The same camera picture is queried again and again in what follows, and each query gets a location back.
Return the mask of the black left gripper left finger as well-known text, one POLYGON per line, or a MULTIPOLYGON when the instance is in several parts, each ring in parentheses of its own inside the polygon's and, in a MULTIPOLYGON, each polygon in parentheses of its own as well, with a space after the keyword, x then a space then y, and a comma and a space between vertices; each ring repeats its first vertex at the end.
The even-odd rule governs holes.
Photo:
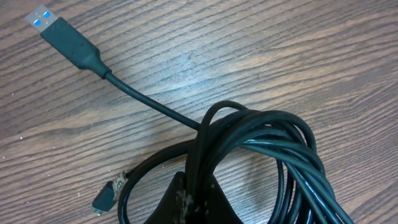
POLYGON ((144 224, 199 223, 199 208, 185 189, 185 173, 177 172, 158 206, 144 224))

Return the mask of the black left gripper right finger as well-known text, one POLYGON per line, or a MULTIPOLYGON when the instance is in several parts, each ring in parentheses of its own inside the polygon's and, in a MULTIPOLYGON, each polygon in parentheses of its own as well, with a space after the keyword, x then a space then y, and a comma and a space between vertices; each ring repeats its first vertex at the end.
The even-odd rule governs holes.
POLYGON ((205 224, 243 224, 215 176, 210 177, 200 196, 205 224))

